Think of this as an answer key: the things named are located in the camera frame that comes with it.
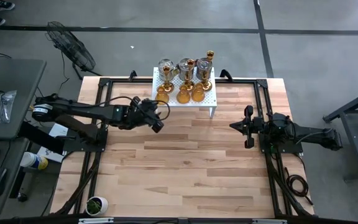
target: wooden table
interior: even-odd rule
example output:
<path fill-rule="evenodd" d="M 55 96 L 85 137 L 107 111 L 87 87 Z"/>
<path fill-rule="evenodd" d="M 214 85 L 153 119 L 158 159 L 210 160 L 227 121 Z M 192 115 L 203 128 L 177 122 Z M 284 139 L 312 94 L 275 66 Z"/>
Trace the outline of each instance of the wooden table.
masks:
<path fill-rule="evenodd" d="M 291 116 L 284 81 L 267 80 L 273 112 Z M 99 77 L 84 77 L 78 101 L 93 104 L 98 83 Z M 147 98 L 151 86 L 115 83 L 112 97 Z M 252 85 L 217 84 L 216 91 L 218 107 L 213 119 L 207 108 L 172 108 L 158 134 L 149 127 L 131 131 L 109 128 L 95 190 L 96 196 L 109 201 L 105 217 L 274 217 L 265 157 L 257 136 L 255 147 L 245 149 L 245 137 L 229 127 L 244 118 L 247 105 L 256 108 L 254 89 Z M 119 99 L 114 103 L 129 102 Z M 77 119 L 90 123 L 88 118 Z M 51 212 L 61 208 L 77 187 L 83 157 L 84 153 L 75 152 L 63 161 Z M 306 178 L 294 155 L 283 154 L 283 163 L 291 174 Z M 278 195 L 284 211 L 281 190 Z M 305 198 L 297 199 L 313 213 Z"/>

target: pegboard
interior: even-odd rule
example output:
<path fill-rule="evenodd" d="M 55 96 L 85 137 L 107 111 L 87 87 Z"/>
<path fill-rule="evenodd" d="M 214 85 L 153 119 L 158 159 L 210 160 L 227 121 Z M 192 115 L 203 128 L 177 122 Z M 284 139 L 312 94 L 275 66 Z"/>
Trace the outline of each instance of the pegboard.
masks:
<path fill-rule="evenodd" d="M 200 82 L 196 77 L 197 73 L 197 67 L 193 70 L 193 79 L 191 81 L 194 82 L 194 84 Z M 179 75 L 175 76 L 173 80 L 171 81 L 175 88 L 173 89 L 173 92 L 169 93 L 169 106 L 172 107 L 216 107 L 218 104 L 216 103 L 216 87 L 215 87 L 215 71 L 214 68 L 211 70 L 211 75 L 208 79 L 212 83 L 212 89 L 210 91 L 205 92 L 205 99 L 202 102 L 195 102 L 192 99 L 188 103 L 182 104 L 177 101 L 177 94 L 179 93 L 179 87 L 184 84 L 184 81 L 180 80 Z M 157 95 L 157 88 L 158 86 L 162 85 L 164 81 L 160 80 L 158 67 L 154 67 L 153 72 L 153 90 L 152 90 L 152 99 L 155 99 L 155 96 Z"/>

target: gold cup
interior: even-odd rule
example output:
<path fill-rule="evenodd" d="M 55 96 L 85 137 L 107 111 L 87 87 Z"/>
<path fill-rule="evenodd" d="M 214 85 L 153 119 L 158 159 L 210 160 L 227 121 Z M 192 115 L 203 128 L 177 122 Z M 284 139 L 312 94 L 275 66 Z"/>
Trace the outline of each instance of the gold cup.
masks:
<path fill-rule="evenodd" d="M 211 65 L 212 59 L 214 58 L 214 52 L 212 50 L 209 50 L 206 52 L 206 59 L 209 62 L 209 65 Z M 203 84 L 203 90 L 204 91 L 210 91 L 212 89 L 212 83 L 208 80 L 208 72 L 210 69 L 207 69 L 203 72 L 203 76 L 201 79 L 201 83 Z"/>
<path fill-rule="evenodd" d="M 202 83 L 197 83 L 195 89 L 191 93 L 191 99 L 195 102 L 201 102 L 205 98 L 204 88 Z"/>
<path fill-rule="evenodd" d="M 157 96 L 155 96 L 155 100 L 161 100 L 161 101 L 164 101 L 164 102 L 168 103 L 169 96 L 165 92 L 165 89 L 164 89 L 163 85 L 160 85 L 159 88 L 157 89 Z"/>
<path fill-rule="evenodd" d="M 179 103 L 188 103 L 190 101 L 190 94 L 186 85 L 180 86 L 180 91 L 177 94 L 177 100 Z"/>
<path fill-rule="evenodd" d="M 164 72 L 165 81 L 164 84 L 160 85 L 158 88 L 162 87 L 166 93 L 171 93 L 174 89 L 173 83 L 169 80 L 171 68 L 168 66 L 164 66 L 162 70 Z"/>
<path fill-rule="evenodd" d="M 192 60 L 192 59 L 187 60 L 187 65 L 188 65 L 189 70 L 185 74 L 185 84 L 184 85 L 186 86 L 187 91 L 193 91 L 194 83 L 193 83 L 193 81 L 190 80 L 190 75 L 194 71 L 194 65 L 195 65 L 194 60 Z"/>

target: gray floor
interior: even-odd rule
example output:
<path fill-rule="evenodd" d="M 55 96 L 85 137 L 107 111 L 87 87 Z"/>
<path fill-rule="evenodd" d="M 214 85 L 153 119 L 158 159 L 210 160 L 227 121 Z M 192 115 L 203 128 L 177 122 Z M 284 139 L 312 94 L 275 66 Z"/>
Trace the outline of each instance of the gray floor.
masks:
<path fill-rule="evenodd" d="M 256 29 L 253 1 L 246 0 L 16 0 L 14 12 L 3 12 L 9 25 L 45 25 L 60 21 L 67 26 L 181 27 Z M 358 30 L 358 0 L 260 0 L 266 29 Z M 266 77 L 258 34 L 191 34 L 161 32 L 75 32 L 96 60 L 103 75 L 151 74 L 161 58 L 178 61 L 201 57 L 214 50 L 214 66 L 235 77 Z M 275 78 L 284 78 L 294 121 L 304 126 L 337 128 L 344 149 L 332 152 L 304 144 L 306 173 L 314 209 L 324 218 L 358 221 L 358 182 L 342 177 L 358 171 L 358 158 L 349 147 L 341 123 L 321 119 L 358 96 L 358 36 L 268 35 L 267 44 Z M 47 61 L 40 83 L 44 95 L 64 81 L 60 52 L 45 32 L 0 31 L 0 52 L 14 58 Z M 71 79 L 60 94 L 76 98 L 81 82 L 66 59 Z M 40 215 L 57 179 L 38 174 L 31 198 L 14 200 L 2 217 Z M 40 209 L 30 212 L 29 208 Z"/>

